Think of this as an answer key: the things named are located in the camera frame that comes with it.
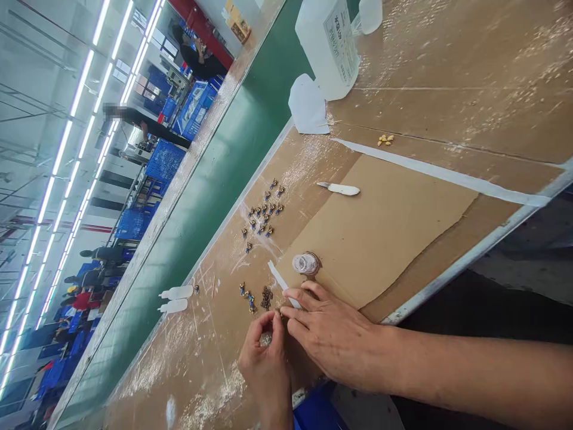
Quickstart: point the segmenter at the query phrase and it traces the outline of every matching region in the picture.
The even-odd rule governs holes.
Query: black clothing
[[[211,56],[205,59],[205,63],[201,64],[199,62],[199,53],[195,51],[192,47],[188,45],[179,45],[181,56],[183,60],[191,67],[193,76],[196,78],[208,81],[213,76],[227,74],[227,68],[216,58],[216,56]]]
[[[141,122],[143,121],[147,124],[148,132],[154,136],[165,139],[168,142],[184,148],[189,148],[189,146],[191,146],[191,142],[187,139],[170,132],[163,125],[133,107],[120,107],[119,111],[119,117],[123,122],[127,122],[128,124],[133,124],[137,128],[141,128]]]
[[[124,248],[121,245],[114,247],[99,247],[93,250],[91,257],[94,260],[107,262],[121,262],[123,260]]]
[[[102,281],[100,281],[100,273],[101,272],[97,270],[84,272],[80,276],[74,277],[75,282],[79,285],[79,288],[100,286],[102,283]]]

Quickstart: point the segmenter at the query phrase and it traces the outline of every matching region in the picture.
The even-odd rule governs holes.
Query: window
[[[135,82],[133,89],[137,94],[141,94],[149,100],[155,100],[155,97],[161,94],[161,90],[142,75],[137,77],[137,81]]]
[[[161,52],[163,52],[171,61],[175,61],[177,57],[178,49],[172,44],[165,35],[157,28],[153,32],[153,37],[151,38],[151,43],[157,47]]]
[[[127,82],[127,77],[130,75],[131,68],[125,64],[122,60],[118,59],[115,69],[113,70],[113,76],[118,78],[123,83]]]
[[[145,33],[145,28],[147,27],[147,18],[140,12],[138,8],[135,8],[133,16],[131,17],[131,25],[137,28],[141,34]]]

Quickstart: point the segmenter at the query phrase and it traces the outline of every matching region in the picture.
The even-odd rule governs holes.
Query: white tape
[[[285,280],[282,278],[281,274],[279,273],[279,271],[276,269],[275,265],[273,264],[272,261],[269,261],[269,269],[270,272],[273,274],[273,276],[275,277],[276,281],[279,283],[279,285],[281,286],[282,290],[286,290],[288,288],[287,283],[285,282]],[[301,309],[300,305],[298,304],[298,302],[294,299],[291,299],[290,297],[288,298],[292,305],[297,308],[297,309]]]
[[[411,170],[424,173],[429,176],[442,179],[446,182],[455,183],[465,188],[473,189],[481,194],[490,197],[495,197],[500,200],[518,203],[522,205],[543,207],[550,202],[550,198],[542,195],[525,194],[518,191],[511,191],[499,185],[492,184],[484,179],[478,179],[473,176],[468,176],[463,173],[458,173],[443,167],[438,167],[423,161],[418,161],[412,158],[404,157],[402,155],[392,154],[381,149],[371,148],[369,146],[359,145],[357,143],[348,142],[342,139],[332,139],[335,142],[342,143],[347,148],[361,152],[363,154],[373,156],[393,164],[401,165]]]

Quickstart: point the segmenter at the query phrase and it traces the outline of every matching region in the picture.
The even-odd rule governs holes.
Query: plastic jug
[[[362,33],[373,33],[382,24],[382,0],[360,0],[358,5]]]
[[[303,0],[294,28],[324,98],[344,98],[360,63],[346,0]]]
[[[157,310],[159,312],[165,312],[166,314],[173,314],[175,312],[181,312],[187,309],[187,299],[177,299],[170,300],[164,305],[161,305]]]
[[[191,297],[193,295],[193,286],[192,285],[183,285],[181,287],[173,287],[169,290],[163,291],[159,297],[162,299],[170,299],[170,300],[177,300],[177,299],[185,299],[187,297]]]

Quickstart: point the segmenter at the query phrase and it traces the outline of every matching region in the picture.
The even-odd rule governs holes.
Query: small figurine
[[[254,314],[257,312],[257,308],[255,307],[255,298],[249,293],[249,311],[250,313]]]

